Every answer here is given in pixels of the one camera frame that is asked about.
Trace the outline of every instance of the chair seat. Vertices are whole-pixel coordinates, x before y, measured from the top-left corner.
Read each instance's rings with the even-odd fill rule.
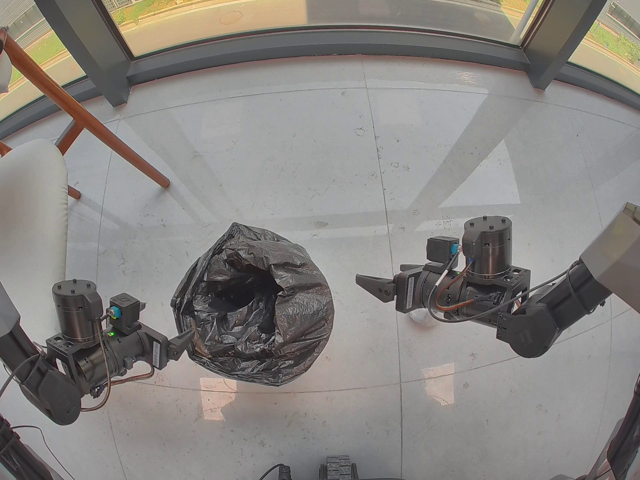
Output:
[[[50,141],[0,158],[0,282],[33,340],[60,331],[51,288],[65,278],[67,166]]]

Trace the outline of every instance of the label sticker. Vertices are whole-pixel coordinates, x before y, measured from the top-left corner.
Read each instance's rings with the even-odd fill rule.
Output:
[[[156,368],[160,368],[160,343],[154,341],[154,356],[152,362]]]
[[[414,279],[415,277],[413,276],[409,277],[409,284],[406,289],[406,308],[407,309],[411,309],[411,306],[413,305],[413,280]]]

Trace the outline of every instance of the floor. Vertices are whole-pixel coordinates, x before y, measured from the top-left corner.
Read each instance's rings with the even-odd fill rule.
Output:
[[[69,199],[68,277],[145,300],[142,321],[172,336],[181,277],[238,221],[307,249],[335,324],[311,370],[282,388],[223,382],[183,357],[59,428],[12,386],[5,416],[41,425],[76,479],[254,480],[278,462],[314,479],[336,453],[361,477],[588,471],[636,381],[635,311],[612,297],[528,360],[482,325],[420,326],[354,276],[423,262],[429,236],[461,236],[483,214],[513,220],[513,261],[534,283],[564,270],[640,200],[640,113],[565,84],[534,90],[519,72],[374,57],[215,68],[87,107],[172,184],[82,133],[65,157],[82,192]],[[67,120],[7,143],[53,139]],[[54,462],[37,431],[22,436]]]

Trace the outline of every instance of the black plastic bag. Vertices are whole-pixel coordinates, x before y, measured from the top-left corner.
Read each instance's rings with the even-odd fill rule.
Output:
[[[178,332],[195,330],[192,361],[268,386],[309,370],[333,327],[331,290],[304,247],[236,222],[189,268],[171,306]]]

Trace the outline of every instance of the asphalt road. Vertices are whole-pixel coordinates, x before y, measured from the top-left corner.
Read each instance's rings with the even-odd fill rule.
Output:
[[[517,19],[503,12],[443,0],[233,0],[212,7],[194,5],[125,30],[136,55],[173,45],[246,31],[302,25],[388,25],[454,31],[508,41]],[[580,45],[572,61],[640,93],[640,76],[624,64]],[[59,83],[82,76],[71,59],[47,69]],[[0,119],[40,95],[30,83],[0,99]]]

